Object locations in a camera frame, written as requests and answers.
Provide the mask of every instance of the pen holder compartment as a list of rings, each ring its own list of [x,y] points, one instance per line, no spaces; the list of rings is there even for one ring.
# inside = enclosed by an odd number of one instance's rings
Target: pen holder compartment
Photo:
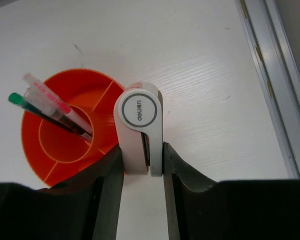
[[[118,143],[113,117],[123,92],[112,78],[90,69],[70,69],[45,84],[91,123],[92,142],[29,112],[21,125],[22,147],[33,171],[49,186],[63,181],[101,159]]]

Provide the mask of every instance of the white pen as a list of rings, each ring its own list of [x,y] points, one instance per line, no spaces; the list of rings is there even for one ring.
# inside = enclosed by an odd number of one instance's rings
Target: white pen
[[[65,116],[78,124],[87,133],[92,134],[92,127],[86,120],[84,120],[75,110],[73,110],[66,102],[55,94],[43,82],[34,77],[31,73],[23,75],[22,79],[26,81],[31,87],[36,89],[40,94],[50,103],[54,104]]]

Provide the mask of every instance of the white desk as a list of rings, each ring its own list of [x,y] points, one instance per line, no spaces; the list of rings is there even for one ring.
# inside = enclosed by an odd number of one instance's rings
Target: white desk
[[[287,178],[234,0],[18,0],[0,7],[0,182],[44,187],[7,101],[21,75],[80,67],[157,85],[164,140],[208,177]],[[168,239],[162,179],[125,178],[117,239]]]

